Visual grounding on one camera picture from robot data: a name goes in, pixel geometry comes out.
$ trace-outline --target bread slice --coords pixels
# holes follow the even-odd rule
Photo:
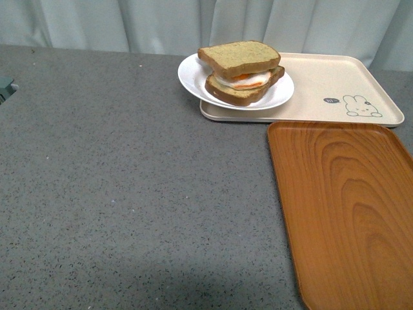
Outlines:
[[[276,68],[281,60],[277,50],[259,41],[239,41],[199,48],[198,58],[225,79]]]
[[[278,66],[271,70],[271,78],[267,84],[261,87],[246,90],[236,90],[222,85],[217,81],[214,75],[211,74],[205,81],[205,89],[221,101],[240,107],[245,107],[260,100],[265,95],[267,90],[284,76],[284,73],[284,67]]]

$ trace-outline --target egg white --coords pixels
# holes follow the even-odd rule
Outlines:
[[[245,79],[233,80],[233,81],[223,79],[217,74],[215,75],[215,78],[218,80],[218,82],[220,82],[223,85],[226,85],[236,90],[244,90],[244,89],[257,88],[257,87],[265,85],[270,80],[271,73],[269,71],[253,73],[253,74],[250,74]]]

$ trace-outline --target brown wood grain tray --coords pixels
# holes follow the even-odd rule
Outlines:
[[[280,121],[268,142],[309,309],[413,309],[413,159],[389,129]]]

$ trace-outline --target beige tray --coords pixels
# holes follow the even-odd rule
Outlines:
[[[402,111],[359,60],[348,56],[280,54],[280,65],[295,86],[286,103],[267,110],[245,111],[201,100],[201,113],[214,121],[256,123],[335,121],[395,127],[405,120]]]

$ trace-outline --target white plate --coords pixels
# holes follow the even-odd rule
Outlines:
[[[212,73],[212,69],[193,54],[185,58],[178,68],[178,78],[182,85],[193,95],[219,107],[234,110],[265,110],[278,107],[287,102],[294,93],[294,83],[285,72],[284,76],[271,86],[267,93],[257,102],[247,107],[238,107],[221,101],[205,89],[205,80]]]

